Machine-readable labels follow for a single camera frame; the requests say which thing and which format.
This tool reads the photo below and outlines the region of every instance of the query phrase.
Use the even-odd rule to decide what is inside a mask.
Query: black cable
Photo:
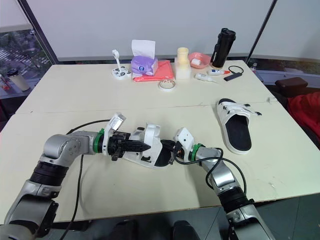
[[[73,128],[73,129],[71,129],[70,131],[67,132],[67,135],[73,133],[75,130],[78,130],[78,129],[80,129],[80,128],[82,128],[82,127],[85,127],[85,126],[88,126],[88,125],[90,125],[90,124],[96,124],[96,123],[102,123],[102,122],[109,122],[109,121],[110,121],[110,119],[104,119],[104,120],[98,120],[98,121],[91,121],[91,122],[82,124],[82,125],[80,125],[80,126],[77,126],[77,127]],[[72,224],[73,224],[74,221],[75,221],[75,217],[76,217],[77,210],[78,210],[78,204],[79,204],[80,181],[81,181],[81,175],[82,175],[83,162],[84,162],[84,155],[82,154],[82,155],[81,155],[81,160],[80,160],[80,171],[79,171],[79,177],[78,177],[78,184],[77,184],[77,187],[76,187],[76,202],[75,202],[75,206],[74,206],[73,216],[72,216],[72,219],[71,219],[71,221],[69,222],[67,228],[65,229],[63,235],[60,237],[60,240],[63,240],[63,239],[65,238],[65,236],[66,236],[67,233],[69,232]]]
[[[213,170],[215,169],[215,166],[218,166],[219,161],[226,161],[228,163],[231,163],[239,171],[239,173],[240,173],[240,175],[242,177],[242,181],[243,181],[243,192],[244,192],[244,194],[247,194],[247,182],[246,182],[246,178],[245,178],[244,173],[241,171],[241,169],[240,169],[240,167],[238,167],[238,165],[236,165],[233,161],[231,161],[229,159],[223,158],[221,156],[212,156],[212,157],[202,158],[202,159],[199,159],[199,160],[196,160],[196,161],[184,162],[184,161],[180,161],[180,160],[177,159],[177,154],[173,154],[173,158],[177,163],[182,164],[182,165],[190,165],[190,164],[201,163],[201,162],[207,161],[207,160],[218,159],[217,163],[213,166]]]
[[[232,71],[231,68],[241,69],[242,72],[240,72],[240,73],[241,73],[241,74],[244,73],[244,69],[243,69],[242,67],[240,67],[240,66],[235,66],[235,65],[233,65],[233,66],[228,67],[228,69],[229,69],[229,71],[230,71],[231,73],[236,74],[236,72]]]
[[[237,164],[235,164],[233,161],[229,160],[229,159],[226,159],[226,158],[222,158],[223,161],[226,161],[230,164],[232,164],[240,173],[241,177],[242,177],[242,181],[243,181],[243,192],[244,194],[247,194],[247,182],[246,182],[246,178],[245,178],[245,175],[244,173],[241,171],[240,167],[238,167]]]
[[[209,183],[209,176],[210,174],[213,172],[213,170],[215,170],[215,168],[219,165],[219,163],[222,160],[222,157],[224,156],[224,151],[221,148],[216,148],[220,151],[220,157],[218,159],[218,161],[215,163],[215,165],[207,172],[206,176],[205,176],[205,183],[208,185],[209,188],[211,188],[212,190],[214,190],[214,187]]]
[[[84,162],[84,155],[82,154],[81,155],[81,160],[80,160],[80,172],[79,172],[79,177],[78,177],[78,184],[77,184],[77,187],[76,187],[76,202],[75,202],[73,216],[72,216],[72,219],[71,219],[70,223],[68,224],[68,227],[65,229],[63,235],[60,237],[60,240],[63,240],[65,238],[65,236],[67,235],[67,233],[70,230],[72,224],[74,223],[74,220],[75,220],[75,217],[76,217],[76,214],[77,214],[79,196],[80,196],[80,181],[81,181],[81,175],[82,175],[83,162]]]
[[[90,124],[96,124],[96,123],[102,123],[102,122],[109,122],[109,121],[110,121],[110,119],[104,119],[104,120],[98,120],[98,121],[88,122],[88,123],[82,124],[82,125],[80,125],[80,126],[77,126],[77,127],[73,128],[73,129],[71,129],[70,131],[67,132],[67,135],[73,133],[75,130],[78,130],[78,129],[83,128],[83,127],[85,127],[85,126],[88,126],[88,125],[90,125]]]

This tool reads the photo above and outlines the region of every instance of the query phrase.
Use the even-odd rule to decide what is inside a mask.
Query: white wall
[[[32,29],[16,0],[0,0],[0,33]]]
[[[178,47],[212,54],[221,28],[236,32],[232,54],[246,55],[272,0],[27,0],[60,61],[105,59],[131,40],[156,41],[156,55]]]
[[[320,60],[320,0],[278,0],[253,56]]]

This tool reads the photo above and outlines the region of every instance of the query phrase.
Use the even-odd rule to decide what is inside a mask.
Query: tissue box
[[[135,74],[143,74],[154,76],[158,69],[158,59],[147,56],[134,56],[131,60],[132,72]]]

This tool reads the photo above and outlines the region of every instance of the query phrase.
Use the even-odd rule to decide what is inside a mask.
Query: floor
[[[277,240],[319,240],[319,203],[320,194],[314,194],[279,200],[257,209]],[[209,207],[95,220],[84,232],[70,231],[65,240],[102,240],[115,224],[126,219],[137,220],[140,240],[169,240],[171,226],[178,220],[187,220],[201,240],[228,239],[228,222],[223,209]],[[41,239],[58,240],[62,233],[63,230],[52,229]]]

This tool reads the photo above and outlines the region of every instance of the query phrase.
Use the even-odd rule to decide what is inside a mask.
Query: beige container
[[[28,83],[26,82],[25,78],[19,74],[18,70],[11,69],[8,71],[7,76],[10,78],[10,80],[21,90],[26,91],[30,88]]]

